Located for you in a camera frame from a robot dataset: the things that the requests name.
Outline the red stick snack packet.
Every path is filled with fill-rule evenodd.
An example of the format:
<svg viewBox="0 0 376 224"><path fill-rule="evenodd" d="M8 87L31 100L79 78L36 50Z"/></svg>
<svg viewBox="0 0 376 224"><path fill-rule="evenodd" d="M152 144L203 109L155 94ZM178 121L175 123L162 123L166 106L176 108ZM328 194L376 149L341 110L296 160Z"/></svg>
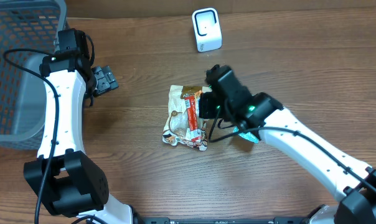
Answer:
<svg viewBox="0 0 376 224"><path fill-rule="evenodd" d="M197 118L197 107L195 96L191 95L184 98L186 104L186 111L188 117L189 125L189 139L192 142L200 141L202 139L202 131L199 128L198 118Z"/></svg>

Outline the beige pet treat bag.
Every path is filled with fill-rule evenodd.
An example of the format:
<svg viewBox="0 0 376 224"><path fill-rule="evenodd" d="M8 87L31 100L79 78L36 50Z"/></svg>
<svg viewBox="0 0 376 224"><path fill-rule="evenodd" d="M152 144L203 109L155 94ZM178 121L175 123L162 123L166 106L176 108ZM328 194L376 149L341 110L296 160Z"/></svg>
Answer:
<svg viewBox="0 0 376 224"><path fill-rule="evenodd" d="M179 144L199 151L206 151L208 146L206 126L207 120L199 117L199 99L202 93L209 92L209 87L172 85L169 90L168 118L162 133L162 141L172 146ZM202 139L192 142L189 138L189 125L184 98L194 95L197 107L199 128Z"/></svg>

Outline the teal orange snack packet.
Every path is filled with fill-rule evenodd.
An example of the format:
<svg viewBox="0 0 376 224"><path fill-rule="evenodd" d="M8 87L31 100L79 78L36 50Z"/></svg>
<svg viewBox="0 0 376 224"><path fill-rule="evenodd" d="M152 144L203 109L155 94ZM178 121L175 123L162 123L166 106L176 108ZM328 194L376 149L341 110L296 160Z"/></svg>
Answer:
<svg viewBox="0 0 376 224"><path fill-rule="evenodd" d="M246 141L250 141L254 144L258 144L259 143L259 139L253 135L251 132L248 132L248 133L240 133L238 134L238 136L240 136L242 139L246 140Z"/></svg>

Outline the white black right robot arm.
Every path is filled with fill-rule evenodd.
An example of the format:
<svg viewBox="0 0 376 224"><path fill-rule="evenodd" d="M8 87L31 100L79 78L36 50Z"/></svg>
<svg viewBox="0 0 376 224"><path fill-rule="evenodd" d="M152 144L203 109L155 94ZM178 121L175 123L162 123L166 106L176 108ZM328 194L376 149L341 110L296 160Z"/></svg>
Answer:
<svg viewBox="0 0 376 224"><path fill-rule="evenodd" d="M327 142L266 93L208 92L200 96L202 118L232 122L296 161L334 197L338 206L321 205L302 223L376 224L376 168Z"/></svg>

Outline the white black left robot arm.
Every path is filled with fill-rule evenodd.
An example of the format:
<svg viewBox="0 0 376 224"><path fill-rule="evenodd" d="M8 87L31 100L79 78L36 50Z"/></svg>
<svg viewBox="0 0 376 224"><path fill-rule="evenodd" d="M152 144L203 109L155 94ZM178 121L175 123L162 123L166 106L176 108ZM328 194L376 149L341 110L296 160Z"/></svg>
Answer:
<svg viewBox="0 0 376 224"><path fill-rule="evenodd" d="M142 223L132 206L110 194L105 173L85 154L82 109L86 94L96 86L88 56L45 56L40 76L46 90L44 133L37 159L24 165L37 206L79 222Z"/></svg>

